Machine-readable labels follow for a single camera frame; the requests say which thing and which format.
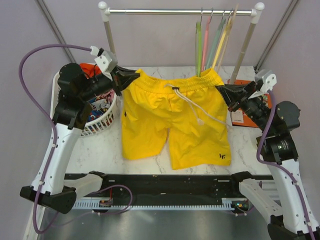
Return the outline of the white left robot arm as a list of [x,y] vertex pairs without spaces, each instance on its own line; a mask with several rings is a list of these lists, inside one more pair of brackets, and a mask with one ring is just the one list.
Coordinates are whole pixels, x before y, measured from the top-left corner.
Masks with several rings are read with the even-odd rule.
[[74,146],[81,136],[89,114],[93,110],[89,100],[110,90],[119,96],[140,74],[115,66],[106,74],[87,77],[77,63],[64,65],[57,80],[60,87],[58,103],[49,118],[52,136],[37,176],[20,190],[20,196],[43,206],[67,214],[75,202],[91,193],[106,196],[110,185],[106,174],[91,171],[78,179],[65,179]]

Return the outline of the yellow shorts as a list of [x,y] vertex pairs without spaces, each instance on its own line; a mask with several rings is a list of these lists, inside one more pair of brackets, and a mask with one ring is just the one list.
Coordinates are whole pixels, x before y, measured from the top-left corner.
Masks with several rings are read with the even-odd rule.
[[139,77],[123,91],[122,156],[149,158],[168,145],[173,170],[229,166],[228,110],[218,91],[222,78],[211,68],[180,79],[137,72]]

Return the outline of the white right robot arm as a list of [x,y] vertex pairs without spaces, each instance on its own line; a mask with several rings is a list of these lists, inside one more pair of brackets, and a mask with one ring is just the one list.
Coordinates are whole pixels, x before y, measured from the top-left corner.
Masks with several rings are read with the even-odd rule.
[[290,101],[276,102],[271,90],[271,107],[255,82],[219,85],[217,90],[228,110],[242,110],[262,130],[257,140],[257,161],[266,165],[274,180],[280,204],[269,197],[247,171],[234,173],[229,191],[245,196],[261,214],[272,240],[318,240],[320,224],[310,208],[300,176],[299,155],[291,131],[300,126],[300,109]]

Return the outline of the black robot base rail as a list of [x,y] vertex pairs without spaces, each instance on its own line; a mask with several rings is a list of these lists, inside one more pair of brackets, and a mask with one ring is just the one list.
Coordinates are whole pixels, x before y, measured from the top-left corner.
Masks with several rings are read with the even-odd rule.
[[242,199],[231,175],[109,174],[101,193],[118,204],[221,204],[223,199]]

